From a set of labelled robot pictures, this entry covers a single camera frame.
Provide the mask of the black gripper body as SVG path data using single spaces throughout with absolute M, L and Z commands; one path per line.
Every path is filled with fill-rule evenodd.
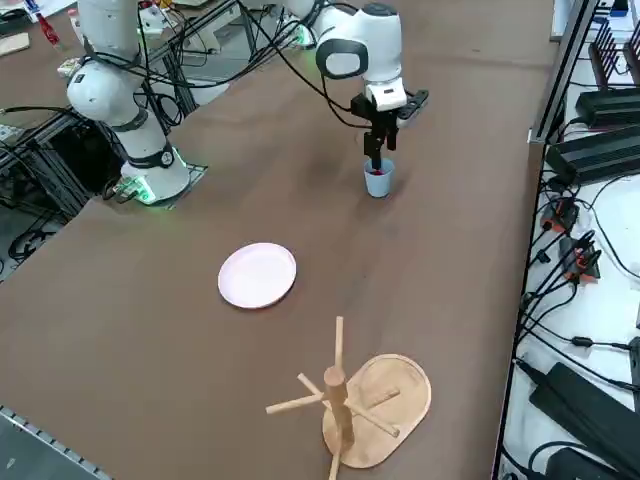
M 350 101 L 350 113 L 367 120 L 374 130 L 397 132 L 397 110 L 380 111 L 375 100 L 369 100 L 364 94 L 357 94 Z

